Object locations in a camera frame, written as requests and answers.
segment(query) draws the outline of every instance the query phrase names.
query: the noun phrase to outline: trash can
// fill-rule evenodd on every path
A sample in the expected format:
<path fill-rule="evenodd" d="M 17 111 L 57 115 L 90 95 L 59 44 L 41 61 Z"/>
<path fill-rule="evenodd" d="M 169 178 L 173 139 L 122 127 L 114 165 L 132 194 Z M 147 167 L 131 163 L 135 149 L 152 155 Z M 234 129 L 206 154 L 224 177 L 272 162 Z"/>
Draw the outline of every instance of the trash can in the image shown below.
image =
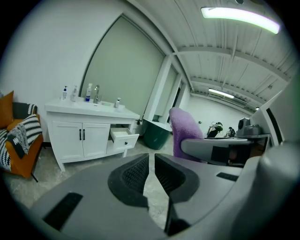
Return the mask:
<path fill-rule="evenodd" d="M 145 144 L 154 150 L 160 150 L 172 132 L 169 124 L 153 122 L 147 119 L 143 119 L 142 127 L 144 131 L 143 139 Z"/>

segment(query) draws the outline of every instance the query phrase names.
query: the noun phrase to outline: chrome faucet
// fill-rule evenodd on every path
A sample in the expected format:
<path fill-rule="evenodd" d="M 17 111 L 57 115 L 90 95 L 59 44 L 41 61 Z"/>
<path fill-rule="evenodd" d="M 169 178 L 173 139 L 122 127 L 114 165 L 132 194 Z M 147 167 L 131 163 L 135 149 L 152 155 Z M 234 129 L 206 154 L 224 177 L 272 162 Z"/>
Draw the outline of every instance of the chrome faucet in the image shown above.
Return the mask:
<path fill-rule="evenodd" d="M 100 88 L 99 85 L 97 85 L 95 87 L 95 90 L 97 90 L 97 92 L 96 92 L 96 95 L 95 95 L 95 98 L 94 98 L 94 103 L 96 103 L 96 104 L 101 101 L 101 96 L 100 96 L 100 99 L 99 99 L 99 96 L 98 96 L 98 94 L 99 94 L 99 88 Z"/>

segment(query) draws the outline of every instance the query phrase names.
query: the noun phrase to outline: white bottle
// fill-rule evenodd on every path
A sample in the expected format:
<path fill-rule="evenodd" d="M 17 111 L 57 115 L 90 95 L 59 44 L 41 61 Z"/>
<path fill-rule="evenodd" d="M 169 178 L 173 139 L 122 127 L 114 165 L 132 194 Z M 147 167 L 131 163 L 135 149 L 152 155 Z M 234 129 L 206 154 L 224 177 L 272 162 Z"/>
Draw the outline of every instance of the white bottle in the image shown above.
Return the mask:
<path fill-rule="evenodd" d="M 66 100 L 67 94 L 68 94 L 67 86 L 65 86 L 64 90 L 62 91 L 61 100 Z"/>
<path fill-rule="evenodd" d="M 88 88 L 86 89 L 86 95 L 85 95 L 85 101 L 89 102 L 90 101 L 90 94 L 92 92 L 92 83 L 89 83 Z"/>
<path fill-rule="evenodd" d="M 118 108 L 118 107 L 119 107 L 119 105 L 120 105 L 120 100 L 121 100 L 121 98 L 118 97 L 116 103 L 114 104 L 114 107 L 115 107 L 115 108 Z"/>
<path fill-rule="evenodd" d="M 73 89 L 73 91 L 72 91 L 70 100 L 71 100 L 72 102 L 75 102 L 76 96 L 77 96 L 77 86 L 75 85 L 75 86 L 74 86 L 74 89 Z"/>

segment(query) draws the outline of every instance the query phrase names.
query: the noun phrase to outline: purple chair back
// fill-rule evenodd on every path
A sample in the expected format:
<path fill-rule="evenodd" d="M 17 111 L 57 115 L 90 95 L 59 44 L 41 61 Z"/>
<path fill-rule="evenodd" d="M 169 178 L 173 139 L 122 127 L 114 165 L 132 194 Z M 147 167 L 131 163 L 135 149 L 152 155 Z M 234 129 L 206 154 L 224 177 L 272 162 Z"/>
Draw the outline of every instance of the purple chair back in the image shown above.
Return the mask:
<path fill-rule="evenodd" d="M 186 138 L 204 139 L 197 123 L 188 112 L 177 107 L 171 108 L 169 114 L 174 138 L 173 155 L 178 158 L 201 162 L 200 159 L 184 153 L 180 147 L 181 141 Z"/>

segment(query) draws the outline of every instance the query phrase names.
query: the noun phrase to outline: light fixture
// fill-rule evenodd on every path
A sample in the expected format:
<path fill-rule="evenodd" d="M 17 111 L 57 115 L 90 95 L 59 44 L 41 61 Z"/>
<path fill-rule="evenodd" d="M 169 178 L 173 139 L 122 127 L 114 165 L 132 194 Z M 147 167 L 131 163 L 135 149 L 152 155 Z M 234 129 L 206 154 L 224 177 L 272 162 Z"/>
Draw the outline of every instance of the light fixture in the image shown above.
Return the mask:
<path fill-rule="evenodd" d="M 203 7 L 201 8 L 201 12 L 204 18 L 233 19 L 254 24 L 275 34 L 279 32 L 279 24 L 276 22 L 245 10 L 226 7 Z"/>
<path fill-rule="evenodd" d="M 227 94 L 227 93 L 224 93 L 224 92 L 220 92 L 220 91 L 217 91 L 217 90 L 214 90 L 214 89 L 211 89 L 211 88 L 208 89 L 208 91 L 223 95 L 223 96 L 228 97 L 228 98 L 234 98 L 233 95 L 230 95 L 230 94 Z"/>

